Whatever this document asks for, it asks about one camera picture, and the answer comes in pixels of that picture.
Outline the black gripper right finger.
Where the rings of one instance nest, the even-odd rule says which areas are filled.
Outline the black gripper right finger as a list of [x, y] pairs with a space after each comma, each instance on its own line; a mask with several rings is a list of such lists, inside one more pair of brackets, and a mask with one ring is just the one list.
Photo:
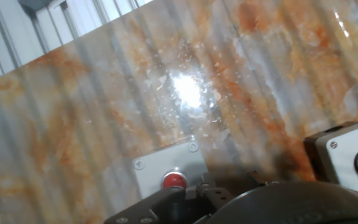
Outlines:
[[278, 180], [268, 179], [262, 175], [260, 175], [257, 171], [252, 171], [248, 173], [249, 178], [252, 180], [253, 185], [257, 185], [258, 187], [278, 184]]

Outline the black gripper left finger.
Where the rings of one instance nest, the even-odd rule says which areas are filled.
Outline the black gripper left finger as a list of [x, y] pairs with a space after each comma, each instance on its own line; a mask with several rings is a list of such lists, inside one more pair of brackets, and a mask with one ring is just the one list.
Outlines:
[[209, 173], [196, 185], [167, 187], [109, 217], [104, 224], [199, 224], [234, 197]]

